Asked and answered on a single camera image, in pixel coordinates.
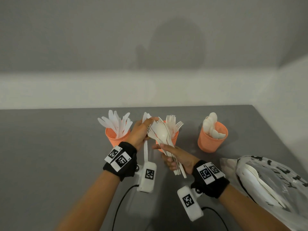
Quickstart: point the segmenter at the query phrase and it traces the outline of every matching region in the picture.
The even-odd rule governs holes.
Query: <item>black cable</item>
[[[218,212],[216,212],[213,208],[210,208],[210,207],[203,207],[203,208],[201,208],[201,210],[205,210],[205,209],[210,209],[210,210],[214,211],[214,212],[219,216],[219,218],[222,220],[222,222],[224,223],[224,225],[225,225],[227,231],[229,231],[229,229],[228,229],[226,223],[225,223],[224,220],[221,218],[221,216],[218,214]]]
[[[127,193],[130,191],[130,189],[132,189],[132,188],[134,188],[134,187],[138,187],[138,186],[139,186],[139,185],[133,185],[133,186],[131,186],[131,187],[126,191],[126,193],[124,194],[123,198],[121,199],[121,201],[120,201],[120,203],[119,203],[119,205],[118,205],[118,208],[117,208],[117,210],[116,210],[116,212],[115,212],[115,218],[114,218],[114,220],[113,220],[113,225],[112,225],[112,229],[111,229],[112,231],[113,231],[113,228],[114,228],[114,226],[115,226],[116,215],[118,214],[118,210],[119,210],[119,208],[120,208],[120,205],[121,205],[123,199],[125,198],[125,196],[127,195]]]

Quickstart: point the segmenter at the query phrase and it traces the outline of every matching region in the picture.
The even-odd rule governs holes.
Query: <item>gray table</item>
[[[53,230],[61,217],[101,173],[111,149],[97,118],[107,108],[0,110],[0,224],[1,230]],[[307,173],[253,106],[116,108],[130,112],[135,121],[145,111],[165,118],[175,114],[184,125],[177,145],[206,161],[219,165],[220,157],[259,155],[281,162],[304,179]],[[216,112],[229,136],[214,154],[197,145],[203,119]],[[192,178],[175,176],[164,166],[160,152],[149,150],[157,164],[152,194],[133,189],[119,210],[115,230],[224,230],[217,215],[205,210],[204,217],[190,222],[176,191]],[[138,157],[143,164],[143,153]],[[115,210],[136,178],[120,183],[101,230],[110,230]],[[201,206],[216,209],[229,230],[241,230],[217,200],[202,196]]]

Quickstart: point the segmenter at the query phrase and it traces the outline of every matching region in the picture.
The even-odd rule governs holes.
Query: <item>orange perforated basket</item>
[[[228,137],[228,129],[220,122],[215,123],[215,130],[217,130],[218,133],[226,134],[226,136],[221,140],[213,139],[204,133],[203,127],[201,128],[198,138],[198,146],[202,151],[207,153],[215,152],[220,144],[222,144],[222,142]]]
[[[121,138],[118,138],[118,139],[115,139],[116,137],[116,133],[111,129],[111,128],[106,128],[106,136],[108,137],[111,145],[114,147],[114,146],[117,146],[119,145],[119,143],[121,142],[125,142],[129,136],[129,134],[131,133],[131,130],[129,130],[126,135],[124,135],[123,137]]]
[[[179,132],[176,132],[175,133],[175,136],[171,139],[173,145],[175,146],[175,143],[176,143],[176,139],[177,139],[177,136],[179,135]]]

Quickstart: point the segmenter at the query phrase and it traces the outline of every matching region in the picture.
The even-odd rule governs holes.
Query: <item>plastic bag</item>
[[[221,158],[221,170],[230,183],[250,197],[292,230],[308,230],[308,183],[289,167],[259,156],[239,159]],[[246,164],[258,172],[259,178],[270,186],[282,205],[251,177]]]

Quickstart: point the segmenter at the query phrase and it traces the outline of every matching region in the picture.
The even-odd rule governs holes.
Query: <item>black glove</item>
[[[191,188],[196,188],[200,190],[202,193],[206,194],[207,196],[219,198],[220,195],[223,193],[227,185],[230,183],[228,179],[225,177],[216,178],[215,175],[208,170],[208,172],[214,177],[215,181],[211,182],[210,184],[206,184],[203,177],[197,170],[197,168],[203,164],[205,164],[206,161],[200,160],[193,168],[192,175],[195,178],[195,181],[191,184]]]
[[[123,181],[125,177],[133,177],[135,175],[135,171],[137,167],[137,149],[133,145],[127,142],[121,142],[119,144],[119,147],[121,147],[122,150],[116,155],[116,157],[114,157],[111,163],[106,162],[106,164],[103,167],[103,170],[107,170],[113,173],[114,175],[119,176],[120,180]],[[126,159],[121,160],[120,155],[123,152],[126,152],[131,157],[129,161],[127,161]],[[120,167],[122,164],[125,163],[124,166],[122,166],[118,172],[111,166],[111,164],[114,161],[119,162],[118,165]]]

